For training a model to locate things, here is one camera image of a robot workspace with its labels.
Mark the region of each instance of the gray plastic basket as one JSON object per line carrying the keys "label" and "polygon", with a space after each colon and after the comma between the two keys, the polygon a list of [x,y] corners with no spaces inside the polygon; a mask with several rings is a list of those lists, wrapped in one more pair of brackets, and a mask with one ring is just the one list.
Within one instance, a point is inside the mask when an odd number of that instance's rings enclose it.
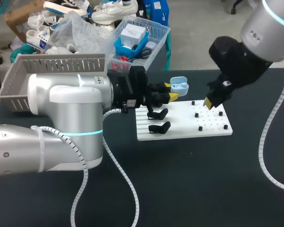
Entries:
{"label": "gray plastic basket", "polygon": [[32,54],[19,55],[5,75],[0,99],[11,111],[29,111],[27,83],[34,73],[81,73],[91,76],[107,74],[105,54]]}

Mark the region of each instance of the red object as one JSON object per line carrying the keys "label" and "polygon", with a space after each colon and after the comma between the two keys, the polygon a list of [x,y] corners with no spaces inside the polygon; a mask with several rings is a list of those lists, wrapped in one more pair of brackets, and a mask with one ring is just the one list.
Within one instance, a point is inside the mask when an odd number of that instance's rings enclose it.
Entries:
{"label": "red object", "polygon": [[128,58],[126,56],[122,56],[119,58],[119,60],[128,61]]}

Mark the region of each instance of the cable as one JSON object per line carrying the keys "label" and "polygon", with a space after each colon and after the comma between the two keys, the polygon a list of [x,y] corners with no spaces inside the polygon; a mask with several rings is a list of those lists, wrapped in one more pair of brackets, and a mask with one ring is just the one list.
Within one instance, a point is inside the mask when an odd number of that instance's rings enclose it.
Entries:
{"label": "cable", "polygon": [[263,170],[263,173],[272,183],[274,183],[276,186],[278,186],[279,188],[282,188],[282,189],[284,189],[284,184],[278,182],[275,178],[273,178],[272,175],[266,169],[264,159],[263,159],[263,148],[264,148],[265,138],[266,138],[269,126],[270,126],[276,112],[278,111],[279,107],[281,106],[283,100],[284,100],[284,87],[283,87],[282,93],[281,93],[277,103],[275,104],[269,118],[266,121],[266,124],[264,126],[264,129],[263,129],[263,132],[262,132],[262,135],[261,135],[261,138],[260,138],[260,145],[259,145],[259,162],[260,162],[260,166]]}
{"label": "cable", "polygon": [[71,139],[69,137],[63,135],[62,132],[60,132],[60,131],[58,131],[56,129],[53,129],[51,127],[41,126],[40,128],[43,131],[49,131],[49,132],[55,134],[60,139],[65,141],[76,152],[76,154],[78,155],[78,158],[79,158],[81,164],[83,165],[83,174],[84,174],[83,182],[82,182],[82,185],[81,185],[81,187],[80,187],[80,189],[79,189],[79,191],[78,191],[78,193],[76,195],[76,198],[75,198],[74,202],[72,203],[72,207],[71,207],[71,227],[76,227],[75,212],[76,212],[77,203],[78,203],[78,201],[80,199],[80,196],[82,195],[82,193],[83,193],[83,191],[85,189],[87,180],[89,178],[89,171],[88,171],[88,168],[87,168],[87,164],[85,162],[85,159],[84,159],[83,155],[81,154],[79,149],[76,147],[76,145],[71,141]]}
{"label": "cable", "polygon": [[[103,115],[103,121],[106,117],[108,117],[111,114],[115,114],[115,113],[121,113],[120,109],[114,109],[114,110],[110,110],[108,112],[106,112]],[[126,175],[126,173],[124,172],[124,170],[121,168],[121,166],[119,165],[119,163],[117,162],[116,158],[114,157],[114,155],[112,154],[112,152],[110,151],[104,137],[103,137],[103,145],[106,149],[106,151],[108,152],[109,156],[111,157],[111,159],[113,160],[114,164],[117,166],[117,168],[119,169],[119,171],[121,172],[121,174],[123,175],[123,177],[125,178],[125,180],[127,181],[128,185],[130,186],[132,192],[133,192],[133,197],[134,197],[134,201],[136,204],[136,213],[134,216],[134,220],[133,220],[133,224],[132,227],[135,227],[137,225],[138,222],[138,218],[139,218],[139,200],[138,200],[138,196],[137,196],[137,192],[132,184],[132,182],[130,181],[130,179],[128,178],[128,176]]]}

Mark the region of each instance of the scissors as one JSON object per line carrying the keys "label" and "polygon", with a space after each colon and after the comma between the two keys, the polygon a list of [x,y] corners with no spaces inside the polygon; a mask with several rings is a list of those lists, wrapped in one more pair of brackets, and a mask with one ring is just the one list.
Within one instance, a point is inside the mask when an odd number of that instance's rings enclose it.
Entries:
{"label": "scissors", "polygon": [[151,49],[146,48],[146,49],[143,49],[137,57],[131,58],[131,59],[128,59],[128,60],[131,61],[131,60],[138,59],[138,58],[148,59],[150,55],[151,55]]}

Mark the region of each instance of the blue plastic basket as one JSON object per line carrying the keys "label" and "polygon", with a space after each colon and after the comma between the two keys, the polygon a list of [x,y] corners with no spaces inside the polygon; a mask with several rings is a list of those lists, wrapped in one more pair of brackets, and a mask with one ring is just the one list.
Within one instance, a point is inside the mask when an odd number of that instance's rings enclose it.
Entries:
{"label": "blue plastic basket", "polygon": [[146,32],[144,38],[139,43],[138,47],[135,50],[123,47],[121,44],[121,37],[115,41],[115,52],[119,55],[125,55],[128,58],[135,58],[139,55],[139,53],[142,51],[142,49],[145,47],[145,45],[148,42],[148,36],[150,35],[149,32]]}

